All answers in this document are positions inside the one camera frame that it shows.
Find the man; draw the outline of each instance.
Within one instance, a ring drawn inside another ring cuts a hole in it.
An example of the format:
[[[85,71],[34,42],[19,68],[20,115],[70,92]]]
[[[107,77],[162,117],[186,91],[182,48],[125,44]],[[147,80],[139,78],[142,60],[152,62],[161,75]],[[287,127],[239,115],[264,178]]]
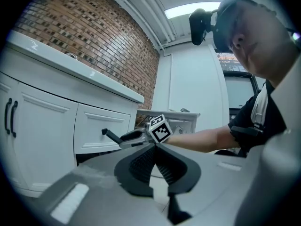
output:
[[[233,52],[242,66],[253,75],[266,79],[267,106],[263,133],[248,143],[248,149],[264,144],[286,129],[283,118],[271,98],[271,92],[289,72],[299,56],[299,49],[275,12],[252,0],[225,0],[217,11],[214,43],[225,52]],[[250,128],[252,110],[258,94],[250,98],[228,125],[194,134],[174,135],[166,143],[201,152],[240,147],[248,137],[237,134],[232,126]]]

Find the white wall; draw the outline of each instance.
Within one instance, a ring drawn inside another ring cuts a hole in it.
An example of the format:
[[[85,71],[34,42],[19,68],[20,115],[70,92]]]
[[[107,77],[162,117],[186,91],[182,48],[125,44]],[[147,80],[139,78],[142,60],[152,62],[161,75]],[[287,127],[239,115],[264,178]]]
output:
[[[184,107],[200,113],[196,131],[226,125],[226,82],[212,45],[179,44],[167,48],[166,55],[160,55],[152,110],[180,111]]]

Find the backpack strap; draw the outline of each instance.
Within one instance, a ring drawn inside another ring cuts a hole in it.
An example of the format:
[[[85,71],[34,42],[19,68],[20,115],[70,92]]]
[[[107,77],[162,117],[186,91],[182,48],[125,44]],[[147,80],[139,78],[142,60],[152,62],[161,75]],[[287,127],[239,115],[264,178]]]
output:
[[[265,122],[265,114],[268,106],[268,93],[267,88],[264,84],[261,92],[258,94],[252,113],[251,113],[251,121],[254,126],[258,129],[263,127]]]

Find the white countertop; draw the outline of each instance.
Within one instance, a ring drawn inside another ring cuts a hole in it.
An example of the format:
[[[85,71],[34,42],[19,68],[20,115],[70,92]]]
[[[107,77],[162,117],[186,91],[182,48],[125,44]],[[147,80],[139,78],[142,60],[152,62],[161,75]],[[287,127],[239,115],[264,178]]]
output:
[[[174,112],[174,111],[153,111],[153,110],[144,110],[138,109],[137,114],[139,115],[149,115],[149,116],[159,116],[164,114],[166,119],[174,119],[174,120],[188,120],[193,121],[196,120],[200,113],[190,113],[190,112]]]
[[[24,34],[11,31],[7,38],[7,46],[35,58],[49,66],[65,73],[71,74],[81,80],[94,84],[100,88],[125,97],[137,103],[143,103],[144,97],[127,88],[126,86],[112,80],[106,75],[90,68],[64,53],[34,40]]]

